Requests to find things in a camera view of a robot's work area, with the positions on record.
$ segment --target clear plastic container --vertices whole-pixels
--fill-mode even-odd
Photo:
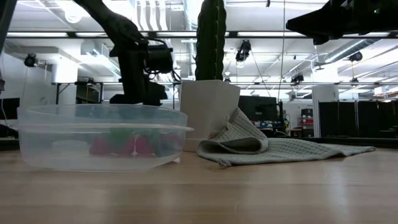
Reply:
[[[187,115],[142,105],[45,105],[18,109],[29,165],[57,170],[150,169],[179,157]]]

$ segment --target security camera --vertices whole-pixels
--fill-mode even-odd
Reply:
[[[243,40],[238,53],[236,54],[236,61],[237,62],[244,62],[250,55],[251,51],[251,44],[249,40]]]
[[[29,68],[37,67],[38,63],[39,61],[36,58],[36,54],[28,54],[24,61],[25,66]]]
[[[363,58],[362,53],[356,52],[355,54],[349,56],[348,60],[350,60],[351,62],[359,62],[362,60],[362,58]]]

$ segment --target white box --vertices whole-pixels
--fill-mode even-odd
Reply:
[[[188,127],[184,151],[196,152],[200,141],[211,133],[221,131],[238,108],[241,89],[221,80],[183,82],[180,111],[188,115]]]

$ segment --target gray towel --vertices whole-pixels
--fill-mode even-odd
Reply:
[[[231,165],[322,160],[374,150],[370,146],[336,146],[298,139],[268,139],[237,109],[222,132],[199,144],[198,155],[225,168]]]

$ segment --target ceiling light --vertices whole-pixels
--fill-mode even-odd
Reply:
[[[390,33],[389,32],[370,32],[365,35],[359,34],[347,34],[344,37],[387,37]]]
[[[158,32],[158,37],[196,37],[197,33],[195,31],[186,32]]]
[[[236,62],[236,67],[237,68],[243,68],[244,67],[244,62]]]
[[[196,39],[185,39],[185,40],[181,40],[181,43],[183,43],[183,44],[195,44],[195,43],[197,43],[198,42],[198,40],[196,40]]]
[[[303,37],[298,32],[238,32],[238,37]]]
[[[105,32],[77,32],[78,37],[108,37]]]
[[[7,37],[68,37],[66,32],[9,32]]]

